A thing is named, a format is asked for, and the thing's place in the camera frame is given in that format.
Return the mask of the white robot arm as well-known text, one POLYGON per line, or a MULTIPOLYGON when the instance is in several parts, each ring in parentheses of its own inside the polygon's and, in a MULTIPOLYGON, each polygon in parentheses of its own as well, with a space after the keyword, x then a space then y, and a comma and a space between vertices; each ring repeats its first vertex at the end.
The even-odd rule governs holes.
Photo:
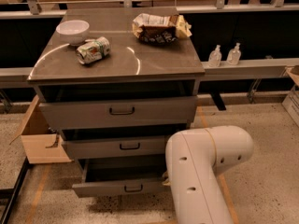
POLYGON ((234 224, 217 176, 250 159, 253 140, 236 126, 180 131, 165 161, 178 224, 234 224))

